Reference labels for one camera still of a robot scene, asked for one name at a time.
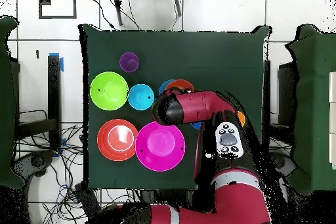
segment robot control buttons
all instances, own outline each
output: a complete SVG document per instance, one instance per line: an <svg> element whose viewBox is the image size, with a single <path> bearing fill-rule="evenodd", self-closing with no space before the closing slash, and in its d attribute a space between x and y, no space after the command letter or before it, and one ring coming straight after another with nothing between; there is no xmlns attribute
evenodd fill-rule
<svg viewBox="0 0 336 224"><path fill-rule="evenodd" d="M231 147L231 151L232 152L237 152L239 150L239 148L237 148L236 146L232 146Z"/></svg>
<svg viewBox="0 0 336 224"><path fill-rule="evenodd" d="M237 138L233 134L225 133L220 136L219 143L222 146L233 146L237 144Z"/></svg>
<svg viewBox="0 0 336 224"><path fill-rule="evenodd" d="M221 158L234 159L243 156L243 147L238 128L230 123L223 122L216 129L217 154Z"/></svg>

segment white tile floor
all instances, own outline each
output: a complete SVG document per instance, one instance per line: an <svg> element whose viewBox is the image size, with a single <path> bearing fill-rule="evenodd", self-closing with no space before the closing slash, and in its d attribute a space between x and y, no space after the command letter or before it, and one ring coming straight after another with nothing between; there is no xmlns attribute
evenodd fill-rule
<svg viewBox="0 0 336 224"><path fill-rule="evenodd" d="M104 10L104 16L117 29L135 30L137 27L124 15L123 26L117 22L116 10L110 0L97 0ZM43 6L43 15L72 15L72 0L52 0L50 6ZM171 30L175 23L174 0L130 0L137 24L143 30ZM131 17L129 1L123 0L122 10ZM77 0L77 19L43 19L38 16L38 0L0 0L0 15L17 17L20 25L9 36L9 50L21 63L20 109L47 110L47 55L59 53L64 58L62 79L62 127L83 121L83 65L79 44L78 24L88 23L103 30L111 30L102 17L102 11L92 0ZM315 24L323 31L336 28L335 0L184 0L184 31L230 31L250 32L259 25L272 26L269 59L271 61L271 111L278 113L278 78L280 64L292 60L284 47L292 41L301 24ZM174 31L182 29L182 18L178 18ZM41 114L25 114L23 120L43 118ZM277 122L272 115L272 122ZM80 145L78 135L69 143ZM83 159L76 156L76 163ZM64 165L54 158L52 165L58 172L58 180L65 183ZM74 182L81 181L83 166L72 165ZM52 168L42 178L35 178L30 187L29 201L31 221L42 224L49 209L54 206L59 193ZM102 205L111 198L124 195L124 190L98 191ZM127 197L119 198L120 202ZM58 220L55 224L74 224L73 221Z"/></svg>

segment red bowl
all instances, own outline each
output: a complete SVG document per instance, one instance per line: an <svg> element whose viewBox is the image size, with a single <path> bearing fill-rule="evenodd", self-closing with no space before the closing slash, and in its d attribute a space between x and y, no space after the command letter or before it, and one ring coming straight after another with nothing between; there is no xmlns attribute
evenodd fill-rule
<svg viewBox="0 0 336 224"><path fill-rule="evenodd" d="M99 151L113 161L128 160L135 154L138 131L128 121L115 119L106 122L97 135Z"/></svg>
<svg viewBox="0 0 336 224"><path fill-rule="evenodd" d="M189 89L191 92L193 92L195 90L194 86L189 81L186 81L186 80L183 80L183 79L178 79L178 80L175 80L175 81L169 83L166 86L165 90L169 90L170 88L173 88L173 87L176 87L176 88L179 88L179 89L182 89L182 90Z"/></svg>

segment plastic bowl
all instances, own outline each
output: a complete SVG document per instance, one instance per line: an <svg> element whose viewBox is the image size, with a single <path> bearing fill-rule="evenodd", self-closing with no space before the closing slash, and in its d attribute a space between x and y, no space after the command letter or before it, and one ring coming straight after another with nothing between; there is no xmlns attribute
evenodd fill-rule
<svg viewBox="0 0 336 224"><path fill-rule="evenodd" d="M165 90L168 90L173 87L179 88L181 90L189 89L191 92L195 90L194 86L189 81L183 79L172 81L166 86Z"/></svg>
<svg viewBox="0 0 336 224"><path fill-rule="evenodd" d="M93 103L103 110L117 110L127 101L128 85L123 77L115 72L97 75L90 85Z"/></svg>
<svg viewBox="0 0 336 224"><path fill-rule="evenodd" d="M202 122L190 123L194 129L200 130L202 126Z"/></svg>
<svg viewBox="0 0 336 224"><path fill-rule="evenodd" d="M121 119L108 121L98 132L99 151L109 160L128 160L135 154L137 135L137 129L128 121Z"/></svg>
<svg viewBox="0 0 336 224"><path fill-rule="evenodd" d="M170 84L171 82L175 81L175 79L170 79L165 82L163 82L159 88L159 95L162 94L162 92L165 90L166 86Z"/></svg>
<svg viewBox="0 0 336 224"><path fill-rule="evenodd" d="M145 125L135 141L135 152L141 164L152 171L168 171L183 159L186 144L183 134L174 125Z"/></svg>
<svg viewBox="0 0 336 224"><path fill-rule="evenodd" d="M135 110L146 110L152 106L154 102L154 92L150 86L146 84L137 84L129 90L129 105Z"/></svg>
<svg viewBox="0 0 336 224"><path fill-rule="evenodd" d="M139 59L136 54L127 52L120 57L119 64L124 72L135 72L139 67Z"/></svg>

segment purple cup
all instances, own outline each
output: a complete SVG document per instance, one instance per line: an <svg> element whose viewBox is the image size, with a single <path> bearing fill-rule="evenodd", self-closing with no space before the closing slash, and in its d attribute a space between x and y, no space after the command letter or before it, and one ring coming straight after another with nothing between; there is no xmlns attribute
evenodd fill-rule
<svg viewBox="0 0 336 224"><path fill-rule="evenodd" d="M139 67L138 57L131 52L124 53L119 63L124 72L135 72Z"/></svg>

